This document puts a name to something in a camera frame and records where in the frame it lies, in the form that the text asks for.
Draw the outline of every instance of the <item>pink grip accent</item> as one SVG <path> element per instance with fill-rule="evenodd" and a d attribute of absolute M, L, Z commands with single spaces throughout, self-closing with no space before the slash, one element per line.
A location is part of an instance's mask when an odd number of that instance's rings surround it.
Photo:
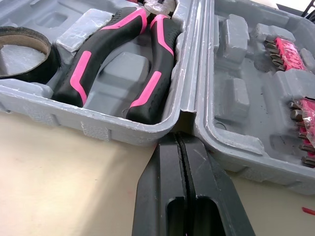
<path fill-rule="evenodd" d="M 85 68 L 87 67 L 87 64 L 90 60 L 91 55 L 92 55 L 92 53 L 89 51 L 83 52 L 83 54 L 81 55 L 81 57 L 79 59 L 77 66 L 75 67 L 74 72 L 70 78 L 70 84 L 80 94 L 83 105 L 87 101 L 87 95 L 86 95 L 82 85 L 80 84 L 80 80 L 81 80 L 82 75 L 85 71 Z"/>
<path fill-rule="evenodd" d="M 155 18 L 152 20 L 150 28 L 152 28 L 153 24 L 156 22 L 157 23 L 157 41 L 158 43 L 164 47 L 166 50 L 168 50 L 172 56 L 174 56 L 173 50 L 166 44 L 164 40 L 164 28 L 163 28 L 163 19 L 167 18 L 167 16 L 164 15 L 157 15 Z"/>
<path fill-rule="evenodd" d="M 155 71 L 149 80 L 148 84 L 144 88 L 143 92 L 141 93 L 140 97 L 137 100 L 134 100 L 130 107 L 137 107 L 142 106 L 145 104 L 149 97 L 151 96 L 154 88 L 157 86 L 157 83 L 161 77 L 162 73 L 159 71 Z"/>
<path fill-rule="evenodd" d="M 138 16 L 141 16 L 141 19 L 142 19 L 142 29 L 141 29 L 140 33 L 143 33 L 147 27 L 147 15 L 146 15 L 146 10 L 141 8 L 141 7 L 137 7 L 137 10 L 135 10 L 131 14 L 127 15 L 125 18 L 123 18 L 119 22 L 117 22 L 111 26 L 105 26 L 105 27 L 101 28 L 101 30 L 119 29 L 120 27 L 128 24 L 130 21 L 132 21 L 133 19 L 135 19 Z"/>

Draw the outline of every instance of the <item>metal bit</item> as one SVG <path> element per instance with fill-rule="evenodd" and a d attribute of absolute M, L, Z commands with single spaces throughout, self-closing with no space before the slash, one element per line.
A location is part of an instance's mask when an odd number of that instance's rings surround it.
<path fill-rule="evenodd" d="M 281 56 L 279 54 L 270 54 L 271 59 L 281 59 Z"/>
<path fill-rule="evenodd" d="M 272 60 L 272 63 L 273 63 L 275 66 L 281 66 L 281 65 L 284 64 L 284 61 L 278 58 L 278 59 L 273 59 L 273 60 Z"/>
<path fill-rule="evenodd" d="M 278 49 L 278 47 L 275 44 L 271 43 L 266 43 L 265 48 Z"/>
<path fill-rule="evenodd" d="M 299 146 L 302 151 L 315 153 L 315 148 L 312 145 L 303 144 Z"/>
<path fill-rule="evenodd" d="M 301 110 L 293 110 L 291 111 L 290 118 L 295 121 L 303 121 L 302 117 L 303 112 Z"/>
<path fill-rule="evenodd" d="M 299 139 L 308 140 L 306 134 L 307 133 L 299 133 Z"/>
<path fill-rule="evenodd" d="M 300 109 L 294 102 L 289 102 L 289 108 L 292 110 Z"/>
<path fill-rule="evenodd" d="M 278 67 L 278 70 L 285 71 L 285 69 L 286 69 L 286 66 L 284 66 L 284 65 L 280 65 L 280 66 Z"/>
<path fill-rule="evenodd" d="M 302 156 L 301 161 L 304 164 L 315 166 L 315 159 L 314 158 L 309 158 L 309 157 L 306 157 L 306 156 Z"/>
<path fill-rule="evenodd" d="M 266 46 L 266 44 L 268 44 L 268 43 L 273 44 L 273 45 L 276 45 L 276 43 L 275 43 L 274 41 L 272 41 L 272 40 L 265 40 L 265 41 L 264 41 L 264 45 L 265 45 L 265 46 Z"/>
<path fill-rule="evenodd" d="M 270 49 L 270 48 L 267 48 L 267 51 L 271 54 L 280 54 L 280 50 L 278 49 Z"/>
<path fill-rule="evenodd" d="M 295 125 L 300 127 L 300 128 L 305 128 L 305 124 L 303 121 L 302 122 L 296 122 Z"/>

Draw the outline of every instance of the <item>tool compartment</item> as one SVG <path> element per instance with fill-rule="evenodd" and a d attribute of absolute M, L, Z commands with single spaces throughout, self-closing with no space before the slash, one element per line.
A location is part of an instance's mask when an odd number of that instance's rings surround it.
<path fill-rule="evenodd" d="M 108 21 L 120 8 L 136 4 L 125 0 L 0 1 L 0 25 L 44 34 L 62 58 L 62 69 L 46 85 L 0 80 L 0 111 L 139 146 L 156 143 L 168 133 L 180 111 L 195 113 L 194 134 L 224 169 L 315 194 L 315 171 L 301 162 L 306 152 L 299 148 L 302 140 L 288 106 L 305 96 L 315 98 L 315 26 L 247 0 L 176 0 L 176 4 L 172 20 L 182 33 L 176 41 L 171 85 L 159 122 L 146 125 L 124 117 L 152 64 L 148 30 L 108 56 L 83 108 L 51 99 L 75 54 L 64 51 L 62 40 L 71 38 L 65 32 L 74 27 L 76 35 L 89 29 L 91 34 L 100 28 L 98 20 Z M 77 20 L 91 8 L 96 11 L 95 24 L 79 22 L 76 28 Z M 264 46 L 266 39 L 276 37 L 294 41 L 308 71 L 277 71 Z"/>
<path fill-rule="evenodd" d="M 56 102 L 52 91 L 65 76 L 75 55 L 76 40 L 89 37 L 105 25 L 122 7 L 139 6 L 126 0 L 24 0 L 0 1 L 0 26 L 27 27 L 45 35 L 60 54 L 61 69 L 46 84 L 25 83 L 15 79 L 0 81 L 0 108 L 18 112 L 49 125 L 63 125 L 82 130 L 85 135 L 119 140 L 135 145 L 149 145 L 165 135 L 176 123 L 180 112 L 183 76 L 181 68 L 186 42 L 190 1 L 178 0 L 172 20 L 183 32 L 177 39 L 176 64 L 172 82 L 160 109 L 156 125 L 125 119 L 126 112 L 140 91 L 152 64 L 149 30 L 115 49 L 105 60 L 83 108 Z M 67 48 L 69 40 L 73 48 Z"/>
<path fill-rule="evenodd" d="M 292 101 L 315 97 L 315 26 L 246 0 L 213 0 L 209 9 L 195 133 L 226 170 L 315 194 L 315 171 L 301 162 L 307 153 L 299 149 L 289 108 Z M 213 37 L 206 39 L 207 33 Z M 277 70 L 264 46 L 276 37 L 294 42 L 308 71 Z"/>

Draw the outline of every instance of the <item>screwdriver bit set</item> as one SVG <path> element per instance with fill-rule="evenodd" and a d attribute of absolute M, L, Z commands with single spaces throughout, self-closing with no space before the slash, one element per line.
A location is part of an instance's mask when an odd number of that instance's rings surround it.
<path fill-rule="evenodd" d="M 299 145 L 307 155 L 301 160 L 310 167 L 315 167 L 315 101 L 304 98 L 296 102 L 290 102 L 290 118 L 296 122 L 299 129 L 298 137 L 303 144 Z"/>
<path fill-rule="evenodd" d="M 264 45 L 278 70 L 307 70 L 293 42 L 277 37 L 265 40 Z"/>

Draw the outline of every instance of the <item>empty tool slot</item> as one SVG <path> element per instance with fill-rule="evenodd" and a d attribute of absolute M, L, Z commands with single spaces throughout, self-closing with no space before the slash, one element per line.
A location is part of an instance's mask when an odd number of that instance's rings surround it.
<path fill-rule="evenodd" d="M 68 17 L 58 13 L 58 12 L 52 12 L 48 13 L 43 18 L 36 21 L 36 24 L 39 26 L 43 26 L 46 28 L 54 28 L 60 26 L 64 21 L 66 21 Z"/>

